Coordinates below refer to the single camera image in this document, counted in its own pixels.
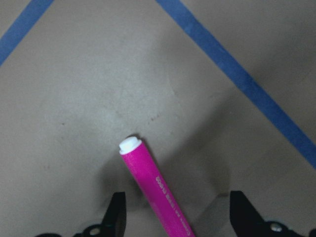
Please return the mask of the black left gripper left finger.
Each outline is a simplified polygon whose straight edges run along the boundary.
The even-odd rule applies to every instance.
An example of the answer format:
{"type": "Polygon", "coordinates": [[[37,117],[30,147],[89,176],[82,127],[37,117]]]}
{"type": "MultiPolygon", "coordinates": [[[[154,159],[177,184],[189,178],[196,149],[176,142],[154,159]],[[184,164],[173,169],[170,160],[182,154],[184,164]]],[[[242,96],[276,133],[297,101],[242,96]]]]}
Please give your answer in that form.
{"type": "Polygon", "coordinates": [[[125,192],[112,195],[110,204],[101,222],[102,237],[123,237],[126,228],[125,192]]]}

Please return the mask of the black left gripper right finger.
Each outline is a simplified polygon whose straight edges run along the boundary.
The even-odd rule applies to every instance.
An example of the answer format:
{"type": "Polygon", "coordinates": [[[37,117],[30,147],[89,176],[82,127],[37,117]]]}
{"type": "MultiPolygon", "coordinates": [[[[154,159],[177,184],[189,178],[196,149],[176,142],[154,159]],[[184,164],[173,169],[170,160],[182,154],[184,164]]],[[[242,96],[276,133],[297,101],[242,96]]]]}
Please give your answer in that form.
{"type": "Polygon", "coordinates": [[[264,219],[242,191],[231,191],[230,223],[237,237],[257,237],[264,219]]]}

